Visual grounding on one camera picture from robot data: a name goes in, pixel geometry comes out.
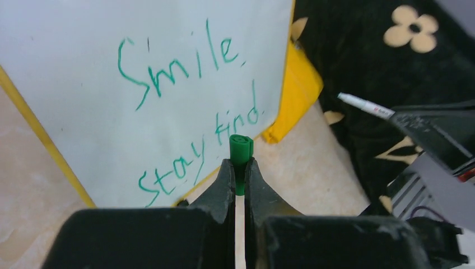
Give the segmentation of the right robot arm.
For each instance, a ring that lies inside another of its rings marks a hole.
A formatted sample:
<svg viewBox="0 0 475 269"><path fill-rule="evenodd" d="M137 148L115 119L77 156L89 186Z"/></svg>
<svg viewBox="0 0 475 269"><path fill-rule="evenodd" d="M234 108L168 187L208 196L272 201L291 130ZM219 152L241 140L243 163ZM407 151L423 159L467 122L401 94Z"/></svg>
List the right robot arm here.
<svg viewBox="0 0 475 269"><path fill-rule="evenodd" d="M400 106L390 122L422 149L388 185L393 215L413 227L433 268L473 268L474 100Z"/></svg>

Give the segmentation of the green whiteboard marker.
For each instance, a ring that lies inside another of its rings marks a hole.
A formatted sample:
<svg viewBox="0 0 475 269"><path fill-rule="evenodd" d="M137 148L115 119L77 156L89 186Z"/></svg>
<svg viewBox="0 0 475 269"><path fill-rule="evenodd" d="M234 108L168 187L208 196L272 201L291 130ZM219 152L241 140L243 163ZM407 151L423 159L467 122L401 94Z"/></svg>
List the green whiteboard marker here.
<svg viewBox="0 0 475 269"><path fill-rule="evenodd" d="M358 108L362 110L363 112L366 112L368 114L371 114L373 116L376 116L384 120L388 120L395 113L395 111L389 108L386 108L379 104L375 104L373 102L359 98L351 94L345 94L341 92L337 95L337 98L339 98L341 101L343 101L344 103L348 105L354 106L355 108Z"/></svg>

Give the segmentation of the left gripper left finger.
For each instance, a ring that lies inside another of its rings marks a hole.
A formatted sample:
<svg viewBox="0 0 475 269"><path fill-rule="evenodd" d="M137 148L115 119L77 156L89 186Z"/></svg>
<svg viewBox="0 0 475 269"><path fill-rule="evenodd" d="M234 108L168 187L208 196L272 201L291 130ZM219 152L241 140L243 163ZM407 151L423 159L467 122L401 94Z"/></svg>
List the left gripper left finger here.
<svg viewBox="0 0 475 269"><path fill-rule="evenodd" d="M73 213L42 267L234 268L232 162L223 160L216 180L189 205Z"/></svg>

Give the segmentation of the yellow-framed whiteboard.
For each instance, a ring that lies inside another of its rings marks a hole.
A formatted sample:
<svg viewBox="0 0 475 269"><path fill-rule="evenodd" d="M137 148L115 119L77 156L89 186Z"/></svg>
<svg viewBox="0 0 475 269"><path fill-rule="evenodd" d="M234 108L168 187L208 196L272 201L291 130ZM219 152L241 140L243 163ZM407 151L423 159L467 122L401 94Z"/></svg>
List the yellow-framed whiteboard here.
<svg viewBox="0 0 475 269"><path fill-rule="evenodd" d="M1 86L89 206L170 206L277 118L294 1L2 1Z"/></svg>

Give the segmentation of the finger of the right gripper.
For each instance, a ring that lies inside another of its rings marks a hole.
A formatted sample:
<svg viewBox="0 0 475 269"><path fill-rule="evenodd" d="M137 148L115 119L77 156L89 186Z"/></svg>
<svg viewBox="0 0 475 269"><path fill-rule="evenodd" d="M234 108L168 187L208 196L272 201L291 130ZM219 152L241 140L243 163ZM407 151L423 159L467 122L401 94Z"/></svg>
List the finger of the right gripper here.
<svg viewBox="0 0 475 269"><path fill-rule="evenodd" d="M447 171L474 168L474 100L439 105L396 106L389 118Z"/></svg>

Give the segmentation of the green marker cap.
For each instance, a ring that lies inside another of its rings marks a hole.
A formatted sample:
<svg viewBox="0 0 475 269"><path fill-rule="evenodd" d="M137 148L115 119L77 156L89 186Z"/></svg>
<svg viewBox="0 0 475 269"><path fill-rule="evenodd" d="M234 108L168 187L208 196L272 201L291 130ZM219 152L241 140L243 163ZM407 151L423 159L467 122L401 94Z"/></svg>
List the green marker cap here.
<svg viewBox="0 0 475 269"><path fill-rule="evenodd" d="M254 141L248 136L233 134L229 139L230 160L235 172L235 193L243 196L245 192L245 169L253 157Z"/></svg>

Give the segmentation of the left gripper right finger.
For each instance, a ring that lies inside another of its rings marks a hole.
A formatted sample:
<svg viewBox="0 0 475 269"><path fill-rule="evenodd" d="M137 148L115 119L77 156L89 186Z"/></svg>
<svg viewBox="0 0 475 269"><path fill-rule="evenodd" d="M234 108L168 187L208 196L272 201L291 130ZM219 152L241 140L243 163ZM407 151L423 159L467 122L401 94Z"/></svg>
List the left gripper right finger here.
<svg viewBox="0 0 475 269"><path fill-rule="evenodd" d="M308 216L245 169L247 268L430 268L415 231L390 216Z"/></svg>

